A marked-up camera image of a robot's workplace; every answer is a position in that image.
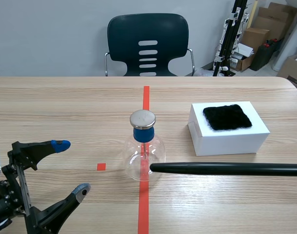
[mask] blue fingertip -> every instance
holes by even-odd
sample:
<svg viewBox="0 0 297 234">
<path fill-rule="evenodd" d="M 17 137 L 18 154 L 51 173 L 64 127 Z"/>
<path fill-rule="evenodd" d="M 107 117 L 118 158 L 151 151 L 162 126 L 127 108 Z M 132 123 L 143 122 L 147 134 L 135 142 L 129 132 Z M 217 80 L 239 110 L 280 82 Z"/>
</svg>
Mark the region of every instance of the blue fingertip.
<svg viewBox="0 0 297 234">
<path fill-rule="evenodd" d="M 67 140 L 59 140 L 58 142 L 56 140 L 52 140 L 51 144 L 52 144 L 56 153 L 60 153 L 65 150 L 68 150 L 70 147 L 70 142 Z"/>
</svg>

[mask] black tripod stand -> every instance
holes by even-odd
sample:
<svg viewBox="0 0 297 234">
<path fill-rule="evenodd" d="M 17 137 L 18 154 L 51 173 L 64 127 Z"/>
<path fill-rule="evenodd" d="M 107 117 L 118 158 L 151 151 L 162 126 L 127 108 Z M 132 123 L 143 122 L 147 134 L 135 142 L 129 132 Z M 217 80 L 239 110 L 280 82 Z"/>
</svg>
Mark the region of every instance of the black tripod stand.
<svg viewBox="0 0 297 234">
<path fill-rule="evenodd" d="M 221 39 L 222 45 L 220 46 L 219 54 L 216 56 L 214 61 L 214 73 L 213 76 L 216 77 L 220 71 L 220 67 L 227 67 L 227 71 L 223 71 L 224 76 L 231 77 L 235 73 L 230 71 L 230 60 L 232 55 L 232 50 L 234 47 L 234 42 L 238 35 L 239 26 L 246 9 L 247 0 L 235 0 L 231 17 L 227 20 L 227 29 L 224 36 Z"/>
</svg>

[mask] red tape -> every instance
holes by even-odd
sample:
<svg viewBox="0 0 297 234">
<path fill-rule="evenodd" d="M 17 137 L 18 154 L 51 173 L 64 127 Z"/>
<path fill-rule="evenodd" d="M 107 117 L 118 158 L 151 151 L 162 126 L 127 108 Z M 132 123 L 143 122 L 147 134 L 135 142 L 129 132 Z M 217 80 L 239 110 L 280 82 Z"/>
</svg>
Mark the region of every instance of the red tape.
<svg viewBox="0 0 297 234">
<path fill-rule="evenodd" d="M 144 86 L 143 109 L 149 110 L 149 86 Z M 149 234 L 149 145 L 146 144 L 146 158 L 144 158 L 144 143 L 141 145 L 140 153 L 138 234 Z"/>
</svg>

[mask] black foam pad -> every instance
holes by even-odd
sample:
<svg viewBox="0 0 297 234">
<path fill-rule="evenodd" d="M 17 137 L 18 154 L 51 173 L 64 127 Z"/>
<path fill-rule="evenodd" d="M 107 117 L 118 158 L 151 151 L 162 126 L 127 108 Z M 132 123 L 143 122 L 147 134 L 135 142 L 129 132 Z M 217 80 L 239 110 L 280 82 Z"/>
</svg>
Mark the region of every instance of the black foam pad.
<svg viewBox="0 0 297 234">
<path fill-rule="evenodd" d="M 237 128 L 250 128 L 250 119 L 235 104 L 230 106 L 207 107 L 203 113 L 213 130 L 234 130 Z"/>
</svg>

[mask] glass flask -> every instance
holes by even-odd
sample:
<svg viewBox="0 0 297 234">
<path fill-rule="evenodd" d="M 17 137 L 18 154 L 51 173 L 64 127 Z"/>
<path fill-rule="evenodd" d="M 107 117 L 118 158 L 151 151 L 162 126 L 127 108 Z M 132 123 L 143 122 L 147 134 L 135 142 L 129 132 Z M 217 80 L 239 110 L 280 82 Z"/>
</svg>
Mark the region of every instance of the glass flask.
<svg viewBox="0 0 297 234">
<path fill-rule="evenodd" d="M 133 179 L 148 181 L 160 176 L 149 169 L 150 164 L 166 160 L 164 144 L 155 134 L 155 122 L 155 114 L 148 110 L 138 110 L 130 116 L 133 135 L 124 145 L 123 158 L 126 173 Z"/>
</svg>

